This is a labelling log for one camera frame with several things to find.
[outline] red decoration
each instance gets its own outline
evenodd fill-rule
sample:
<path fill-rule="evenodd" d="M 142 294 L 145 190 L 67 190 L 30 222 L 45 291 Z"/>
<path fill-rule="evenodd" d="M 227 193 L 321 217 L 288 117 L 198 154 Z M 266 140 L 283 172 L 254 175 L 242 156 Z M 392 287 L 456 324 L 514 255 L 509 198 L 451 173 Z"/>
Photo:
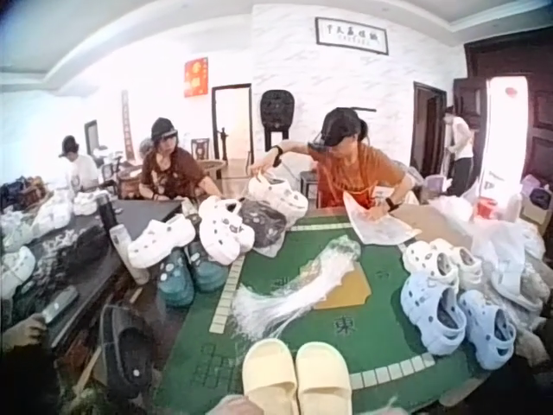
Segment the red decoration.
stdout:
<path fill-rule="evenodd" d="M 509 98 L 516 98 L 518 94 L 517 90 L 512 86 L 508 86 L 507 88 L 505 88 L 505 93 Z"/>
<path fill-rule="evenodd" d="M 209 92 L 207 58 L 196 59 L 184 65 L 184 97 L 207 95 Z"/>

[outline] woman's hand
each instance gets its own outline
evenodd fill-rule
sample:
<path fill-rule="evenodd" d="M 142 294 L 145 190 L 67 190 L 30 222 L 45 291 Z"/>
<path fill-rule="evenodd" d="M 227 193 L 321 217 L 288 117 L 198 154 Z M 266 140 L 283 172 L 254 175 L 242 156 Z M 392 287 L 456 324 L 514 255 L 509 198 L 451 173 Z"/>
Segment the woman's hand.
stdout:
<path fill-rule="evenodd" d="M 250 402 L 245 396 L 229 398 L 223 404 L 217 405 L 210 415 L 263 415 L 263 410 Z"/>
<path fill-rule="evenodd" d="M 263 157 L 263 159 L 261 159 L 257 163 L 252 164 L 248 168 L 250 175 L 257 176 L 257 175 L 263 174 L 265 171 L 273 167 L 277 157 L 278 157 L 278 149 L 270 150 L 267 154 L 265 154 L 265 157 Z"/>
<path fill-rule="evenodd" d="M 388 205 L 377 205 L 371 207 L 369 210 L 366 211 L 366 217 L 368 220 L 379 220 L 381 218 L 384 218 L 390 209 L 388 208 Z"/>
<path fill-rule="evenodd" d="M 4 349 L 11 350 L 39 344 L 46 330 L 42 314 L 33 314 L 27 320 L 19 322 L 3 333 L 2 346 Z"/>

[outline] orange shirt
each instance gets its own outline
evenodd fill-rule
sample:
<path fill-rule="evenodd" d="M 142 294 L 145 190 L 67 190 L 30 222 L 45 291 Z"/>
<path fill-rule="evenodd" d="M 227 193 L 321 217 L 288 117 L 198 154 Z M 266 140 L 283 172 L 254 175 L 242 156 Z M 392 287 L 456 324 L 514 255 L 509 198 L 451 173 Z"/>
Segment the orange shirt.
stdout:
<path fill-rule="evenodd" d="M 344 206 L 345 191 L 363 208 L 371 208 L 375 187 L 395 187 L 404 179 L 404 171 L 381 150 L 363 143 L 358 147 L 358 161 L 351 165 L 330 153 L 309 149 L 309 155 L 317 162 L 320 208 Z"/>

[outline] white wall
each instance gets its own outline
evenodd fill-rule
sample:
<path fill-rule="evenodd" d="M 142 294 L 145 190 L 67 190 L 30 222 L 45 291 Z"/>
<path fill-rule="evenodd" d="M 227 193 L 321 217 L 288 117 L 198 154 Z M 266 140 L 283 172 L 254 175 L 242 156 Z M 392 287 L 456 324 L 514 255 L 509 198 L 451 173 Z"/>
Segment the white wall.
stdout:
<path fill-rule="evenodd" d="M 61 176 L 68 161 L 58 155 L 66 135 L 74 135 L 86 148 L 81 98 L 2 93 L 0 114 L 0 183 L 20 176 L 41 176 L 50 182 Z"/>
<path fill-rule="evenodd" d="M 208 95 L 184 98 L 184 64 L 208 58 L 209 86 L 251 83 L 251 51 L 227 50 L 209 54 L 174 56 L 170 61 L 147 62 L 144 58 L 117 59 L 106 67 L 105 87 L 86 100 L 86 117 L 97 119 L 99 140 L 114 150 L 122 150 L 123 124 L 121 90 L 129 91 L 130 128 L 137 153 L 138 145 L 150 135 L 158 117 L 169 118 L 179 130 L 181 146 L 190 150 L 190 139 L 212 138 L 211 89 Z M 113 75 L 113 67 L 134 67 L 132 77 Z"/>
<path fill-rule="evenodd" d="M 444 46 L 386 20 L 345 10 L 290 4 L 259 4 L 252 13 L 256 156 L 264 152 L 259 100 L 267 90 L 286 89 L 296 99 L 290 139 L 312 140 L 321 130 L 326 113 L 336 106 L 376 108 L 378 112 L 367 118 L 371 143 L 408 163 L 413 82 L 440 88 L 451 100 L 453 79 L 466 77 L 463 47 Z M 317 45 L 316 16 L 386 29 L 389 56 Z M 297 176 L 308 167 L 308 160 L 297 157 L 288 165 Z"/>

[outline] doorway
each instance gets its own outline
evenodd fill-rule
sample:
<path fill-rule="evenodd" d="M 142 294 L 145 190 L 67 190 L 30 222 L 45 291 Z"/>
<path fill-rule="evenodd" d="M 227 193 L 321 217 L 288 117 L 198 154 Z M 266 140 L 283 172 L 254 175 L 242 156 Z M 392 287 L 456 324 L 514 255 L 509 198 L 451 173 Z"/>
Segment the doorway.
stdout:
<path fill-rule="evenodd" d="M 441 89 L 414 82 L 413 142 L 410 165 L 423 177 L 440 173 L 444 128 L 442 114 L 447 93 Z"/>
<path fill-rule="evenodd" d="M 226 166 L 218 179 L 247 177 L 253 163 L 251 84 L 216 86 L 212 89 L 213 152 Z"/>

